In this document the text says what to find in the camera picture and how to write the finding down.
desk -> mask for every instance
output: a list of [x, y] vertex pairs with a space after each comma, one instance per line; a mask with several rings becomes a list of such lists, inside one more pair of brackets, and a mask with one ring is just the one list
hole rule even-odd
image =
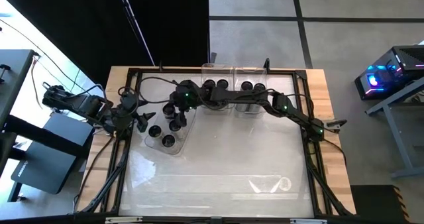
[[[119, 103], [119, 95], [117, 93], [118, 88], [125, 85], [127, 80], [127, 72], [128, 69], [132, 67], [122, 67], [122, 66], [114, 66], [111, 68], [111, 72], [109, 74], [109, 79], [106, 87], [106, 95], [107, 99], [111, 100], [114, 104]], [[133, 68], [144, 68], [144, 69], [152, 69], [158, 70], [156, 67], [133, 67]], [[325, 74], [323, 70], [306, 70], [309, 84], [309, 91], [311, 94], [311, 98], [315, 105], [314, 114], [315, 117], [321, 120], [330, 120], [334, 119], [333, 108], [331, 107], [331, 101], [329, 97], [329, 92], [327, 88], [327, 82], [325, 80]], [[339, 145], [339, 136], [333, 133], [325, 132], [326, 139]], [[95, 135], [93, 139], [93, 144], [91, 146], [91, 150], [89, 153], [89, 158], [87, 161], [88, 168], [91, 165], [91, 162], [94, 156], [99, 152], [101, 147], [107, 142], [109, 137], [106, 135], [99, 133]], [[78, 210], [83, 209], [91, 199], [97, 194], [99, 189], [102, 187], [106, 176], [107, 169], [109, 166], [110, 155], [111, 155], [112, 147], [109, 146], [105, 149], [103, 154], [99, 157], [97, 163], [93, 167], [93, 170], [90, 176], [87, 179], [87, 183], [83, 189], [83, 193], [81, 194]], [[119, 154], [122, 152], [123, 143], [119, 145]], [[350, 184], [347, 176], [347, 171], [345, 167], [345, 162], [343, 160], [342, 154], [335, 149], [333, 146], [326, 142], [321, 142], [321, 153], [323, 157], [323, 164], [325, 169], [325, 175], [327, 179], [327, 183], [332, 191], [335, 193], [339, 201], [343, 203], [343, 205], [352, 213], [355, 213], [352, 193], [350, 191]], [[113, 187], [111, 188], [111, 195], [109, 196], [109, 205], [108, 210], [111, 208], [111, 204], [114, 201], [115, 192], [116, 192], [116, 183], [115, 181]], [[323, 194], [320, 188], [317, 186], [317, 195], [319, 200], [319, 207], [321, 211], [324, 213], [324, 201]]]

floor tile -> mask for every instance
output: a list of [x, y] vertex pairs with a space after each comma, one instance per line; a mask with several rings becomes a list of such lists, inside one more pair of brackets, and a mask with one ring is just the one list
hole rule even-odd
[[297, 23], [211, 21], [211, 52], [216, 63], [237, 67], [304, 68]]
[[403, 162], [386, 118], [364, 111], [372, 101], [361, 101], [354, 79], [394, 45], [415, 44], [424, 38], [421, 24], [306, 23], [314, 68], [325, 70], [335, 116], [347, 119], [340, 133], [351, 184], [393, 184], [400, 188], [414, 222], [422, 222], [424, 196], [414, 188], [424, 178], [393, 180], [390, 173]]
[[210, 15], [296, 16], [293, 0], [209, 0]]
[[424, 17], [424, 0], [300, 0], [300, 3], [304, 17]]

electrical cord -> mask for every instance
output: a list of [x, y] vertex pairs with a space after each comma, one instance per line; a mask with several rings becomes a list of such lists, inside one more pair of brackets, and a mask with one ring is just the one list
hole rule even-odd
[[41, 63], [40, 61], [38, 61], [38, 63], [54, 78], [56, 79], [56, 81], [58, 81], [60, 83], [60, 85], [62, 85], [64, 88], [66, 88], [68, 91], [71, 91], [68, 87], [66, 87], [65, 84], [63, 84], [56, 76], [54, 76], [45, 66], [43, 63]]
[[285, 96], [303, 96], [304, 98], [306, 98], [306, 100], [308, 100], [309, 102], [311, 102], [311, 108], [312, 108], [312, 110], [314, 110], [315, 109], [315, 105], [313, 104], [313, 101], [312, 101], [312, 99], [310, 98], [310, 97], [308, 97], [308, 96], [306, 96], [305, 94], [288, 94], [288, 95], [285, 95]]
[[52, 61], [52, 63], [55, 65], [55, 67], [57, 67], [57, 69], [59, 69], [59, 71], [66, 77], [66, 78], [68, 78], [70, 81], [73, 81], [68, 75], [66, 75], [65, 73], [64, 73], [64, 71], [57, 65], [57, 63], [55, 63], [54, 61], [53, 61], [53, 59], [51, 59], [50, 57], [49, 57], [49, 55], [47, 55], [47, 53], [45, 53], [45, 51], [43, 51], [43, 49], [41, 49], [37, 44], [35, 44], [31, 39], [29, 39], [27, 36], [25, 36], [25, 34], [23, 34], [23, 33], [21, 33], [19, 30], [17, 30], [17, 29], [15, 29], [12, 25], [10, 25], [10, 24], [8, 24], [8, 23], [6, 23], [4, 20], [2, 20], [2, 19], [0, 19], [0, 21], [2, 22], [2, 23], [4, 23], [5, 25], [7, 25], [8, 27], [10, 27], [10, 28], [12, 28], [13, 30], [15, 30], [15, 31], [17, 31], [20, 35], [22, 35], [23, 37], [25, 37], [30, 43], [32, 43], [34, 46], [36, 46], [44, 55], [46, 55], [46, 57], [50, 60], [50, 61]]
[[78, 78], [78, 75], [80, 74], [80, 69], [78, 69], [78, 72], [77, 72], [77, 74], [76, 74], [76, 76], [75, 76], [75, 79], [74, 79], [74, 84], [72, 85], [72, 87], [71, 87], [71, 90], [69, 91], [70, 93], [72, 93], [72, 90], [74, 89], [74, 87], [75, 87], [75, 84], [76, 84], [76, 82], [77, 82], [77, 78]]
[[87, 178], [90, 175], [91, 171], [93, 170], [94, 164], [96, 163], [97, 159], [100, 157], [100, 154], [111, 144], [112, 140], [113, 140], [113, 135], [112, 137], [106, 142], [105, 146], [103, 146], [101, 148], [101, 150], [95, 155], [93, 162], [91, 162], [91, 166], [88, 168], [87, 174], [84, 177], [84, 180], [82, 182], [81, 188], [79, 189], [79, 192], [77, 195], [75, 195], [75, 197], [72, 200], [72, 212], [74, 213], [76, 211], [76, 206], [78, 204], [78, 201], [80, 200], [80, 196], [82, 194], [82, 191], [84, 189], [85, 183], [87, 182]]
[[335, 143], [333, 143], [333, 142], [331, 142], [331, 141], [329, 141], [329, 140], [326, 140], [326, 139], [323, 139], [325, 142], [327, 142], [327, 143], [329, 143], [329, 144], [331, 144], [331, 145], [333, 145], [334, 147], [336, 147], [342, 154], [343, 154], [343, 159], [344, 159], [344, 165], [345, 166], [347, 166], [347, 162], [346, 162], [346, 155], [345, 155], [345, 152], [342, 150], [342, 148], [340, 148], [337, 144], [335, 144]]
[[209, 223], [209, 220], [193, 220], [193, 221], [188, 221], [184, 224], [194, 224], [194, 223], [205, 224], [205, 223]]
[[43, 110], [43, 108], [42, 108], [42, 106], [40, 104], [40, 101], [38, 100], [38, 92], [37, 92], [37, 88], [35, 86], [35, 81], [34, 81], [34, 68], [35, 68], [35, 64], [37, 64], [37, 62], [38, 62], [39, 59], [40, 58], [38, 58], [38, 59], [33, 58], [32, 68], [31, 68], [31, 71], [30, 72], [31, 72], [32, 86], [33, 86], [34, 92], [35, 92], [35, 100], [36, 100], [38, 106]]
[[82, 92], [80, 92], [80, 93], [78, 93], [78, 94], [71, 95], [71, 96], [68, 96], [68, 97], [64, 97], [64, 99], [74, 98], [74, 97], [77, 97], [77, 96], [79, 96], [79, 95], [83, 95], [83, 94], [85, 94], [85, 93], [88, 93], [89, 91], [91, 91], [92, 89], [94, 89], [94, 88], [96, 88], [96, 87], [98, 87], [98, 88], [99, 88], [99, 89], [103, 92], [103, 96], [104, 96], [104, 98], [105, 98], [105, 100], [106, 100], [105, 105], [106, 105], [106, 107], [108, 108], [108, 110], [110, 110], [110, 111], [112, 112], [112, 107], [111, 107], [111, 106], [110, 106], [110, 104], [107, 102], [106, 91], [103, 89], [103, 86], [101, 86], [101, 84], [95, 84], [95, 85], [93, 85], [92, 87], [90, 87], [90, 88], [88, 88], [88, 89], [86, 89], [86, 90], [83, 90]]
[[[138, 83], [138, 86], [137, 86], [137, 87], [140, 87], [140, 85], [141, 85], [141, 83], [142, 83], [143, 81], [145, 81], [145, 80], [149, 80], [149, 79], [161, 80], [161, 81], [163, 81], [163, 82], [168, 82], [168, 83], [170, 83], [170, 84], [172, 84], [172, 85], [180, 85], [180, 84], [178, 84], [178, 82], [176, 82], [176, 81], [170, 81], [170, 80], [167, 80], [167, 79], [164, 79], [164, 78], [147, 77], [147, 78], [143, 78], [143, 79], [141, 79], [141, 80], [140, 80], [140, 82]], [[149, 102], [149, 103], [151, 103], [151, 104], [159, 104], [159, 103], [165, 103], [165, 102], [170, 102], [170, 101], [171, 101], [171, 100], [164, 100], [164, 101], [149, 101], [149, 100], [147, 100], [147, 99], [145, 99], [145, 98], [143, 97], [143, 95], [141, 94], [141, 92], [140, 92], [140, 91], [138, 92], [138, 95], [141, 97], [141, 99], [143, 99], [144, 101], [147, 101], [147, 102]]]

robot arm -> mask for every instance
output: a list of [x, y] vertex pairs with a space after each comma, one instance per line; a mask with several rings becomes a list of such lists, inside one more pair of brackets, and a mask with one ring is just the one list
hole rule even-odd
[[137, 94], [124, 91], [121, 94], [120, 104], [112, 108], [113, 103], [97, 95], [81, 93], [74, 95], [66, 92], [61, 85], [47, 88], [42, 103], [51, 108], [66, 109], [86, 118], [89, 122], [101, 125], [108, 133], [126, 129], [133, 119], [138, 121], [137, 129], [145, 132], [148, 120], [156, 113], [139, 115], [137, 108], [146, 105], [140, 101]]
[[[268, 96], [272, 96], [272, 103], [268, 101]], [[184, 111], [200, 105], [220, 109], [230, 103], [256, 104], [275, 117], [287, 117], [297, 123], [307, 131], [312, 141], [324, 139], [324, 124], [321, 120], [310, 119], [293, 106], [289, 97], [273, 89], [228, 91], [214, 84], [203, 84], [199, 87], [191, 80], [185, 80], [176, 86], [176, 90], [170, 95], [170, 100], [181, 112], [177, 120], [182, 126], [186, 123]]]

black desk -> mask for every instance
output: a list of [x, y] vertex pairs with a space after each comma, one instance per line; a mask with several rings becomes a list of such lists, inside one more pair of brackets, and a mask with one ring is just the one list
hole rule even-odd
[[[90, 124], [61, 114], [53, 114], [43, 128], [9, 114], [35, 55], [32, 50], [0, 50], [0, 64], [11, 67], [0, 85], [0, 173], [8, 158], [20, 160], [11, 176], [16, 183], [9, 201], [17, 200], [22, 184], [60, 192], [77, 158], [87, 157], [85, 144], [93, 133]], [[16, 135], [34, 141], [27, 151], [13, 148]]]

